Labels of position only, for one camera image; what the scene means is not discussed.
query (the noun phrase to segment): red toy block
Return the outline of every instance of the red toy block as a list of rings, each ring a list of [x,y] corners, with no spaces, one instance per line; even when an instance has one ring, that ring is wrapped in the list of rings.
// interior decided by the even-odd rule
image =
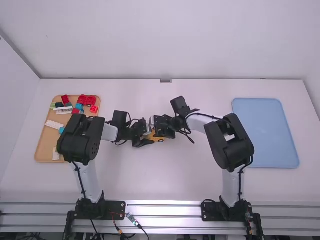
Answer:
[[[61,99],[62,99],[62,102],[63,102],[64,105],[66,105],[67,103],[70,103],[68,95],[61,96]]]
[[[98,112],[98,106],[91,106],[90,107],[90,112],[93,114],[96,114]]]
[[[74,109],[72,109],[72,112],[71,112],[72,114],[79,114],[80,113],[80,110],[79,109],[77,109],[77,108],[74,108]]]
[[[87,103],[87,96],[86,95],[80,95],[78,98],[78,101],[76,102],[77,104],[82,104],[82,105],[86,105]]]
[[[85,104],[88,105],[88,107],[91,107],[96,104],[96,101],[97,101],[97,98],[95,96],[88,96],[86,98]]]

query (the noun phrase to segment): aluminum rail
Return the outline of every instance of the aluminum rail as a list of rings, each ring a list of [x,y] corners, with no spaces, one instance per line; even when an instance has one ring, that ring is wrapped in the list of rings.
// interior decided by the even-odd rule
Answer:
[[[203,222],[200,201],[126,201],[126,212],[140,222],[148,234],[245,235],[241,222]],[[1,232],[63,232],[67,212],[74,203],[0,202]],[[320,236],[320,203],[252,202],[260,213],[265,235]],[[100,233],[116,233],[110,220],[95,220]],[[117,225],[128,234],[142,234],[126,218]],[[89,220],[75,220],[72,231],[93,233]]]

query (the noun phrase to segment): light blue mat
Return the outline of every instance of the light blue mat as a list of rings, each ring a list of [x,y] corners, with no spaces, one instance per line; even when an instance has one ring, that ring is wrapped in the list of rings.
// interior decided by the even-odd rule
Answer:
[[[299,157],[282,104],[271,98],[235,98],[233,112],[239,117],[255,149],[253,168],[299,166]]]

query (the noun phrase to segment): lego brick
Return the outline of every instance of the lego brick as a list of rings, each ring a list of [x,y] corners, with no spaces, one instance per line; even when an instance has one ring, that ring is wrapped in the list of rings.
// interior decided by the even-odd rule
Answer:
[[[56,102],[55,107],[56,108],[63,108],[65,105],[62,102]]]
[[[76,108],[76,109],[79,109],[79,110],[81,111],[81,110],[84,109],[84,105],[81,104],[81,103],[77,103],[77,104],[75,105],[75,108]]]
[[[72,103],[71,103],[71,102],[67,102],[67,103],[65,104],[65,106],[66,106],[66,107],[74,107],[74,106],[72,106]]]
[[[86,102],[85,104],[88,106],[88,107],[91,107],[93,105],[96,104],[96,101],[97,101],[97,98],[95,96],[88,96],[86,98]]]
[[[80,110],[77,109],[77,108],[74,108],[74,109],[72,110],[72,114],[79,114],[79,113],[80,113]]]
[[[58,161],[60,160],[60,154],[57,152],[57,148],[54,147],[52,151],[52,160],[53,161]]]
[[[59,130],[60,128],[63,128],[63,126],[64,126],[61,123],[51,121],[51,120],[46,121],[46,123],[44,125],[46,125],[47,127],[53,128],[53,129],[57,129],[57,130]]]
[[[86,105],[87,102],[87,96],[82,94],[79,96],[78,101],[76,101],[77,104]]]
[[[56,108],[53,109],[53,111],[55,111],[55,113],[57,115],[60,115],[60,114],[71,114],[72,110],[73,110],[72,106],[56,107]]]
[[[98,106],[91,106],[90,107],[90,112],[93,114],[96,114],[98,112]]]
[[[61,134],[64,132],[64,130],[65,130],[65,127],[64,127],[64,126],[60,127],[60,128],[59,128],[59,134],[61,135]]]
[[[69,97],[67,95],[61,96],[61,99],[64,105],[66,105],[67,103],[70,103]]]
[[[52,103],[50,104],[50,109],[53,110],[55,107],[56,107],[56,103],[55,103],[55,102],[52,102]]]

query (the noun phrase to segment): cork board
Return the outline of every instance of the cork board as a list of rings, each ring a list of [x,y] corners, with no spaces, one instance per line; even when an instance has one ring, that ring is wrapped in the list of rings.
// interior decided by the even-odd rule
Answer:
[[[53,98],[52,102],[53,103],[59,103],[62,102],[61,99],[62,95],[58,95]],[[80,95],[68,95],[70,102],[72,103],[72,106],[75,107],[77,100]],[[90,107],[84,106],[84,114],[89,117],[89,116],[98,116],[99,109],[100,109],[100,97],[96,97],[96,103],[95,105],[98,106],[98,112],[97,113],[92,113],[90,112]],[[69,122],[72,114],[56,114],[55,111],[50,109],[50,104],[48,104],[48,115],[46,117],[45,123],[48,120],[54,121],[59,124],[63,124],[64,127],[67,125]],[[53,161],[53,150],[54,147],[57,146],[57,141],[60,138],[59,131],[57,129],[45,126],[43,124],[43,129],[41,133],[41,137],[38,142],[38,146],[36,148],[35,154],[34,154],[34,159],[39,162],[39,163],[65,163],[64,156],[60,155],[60,160],[55,160]]]

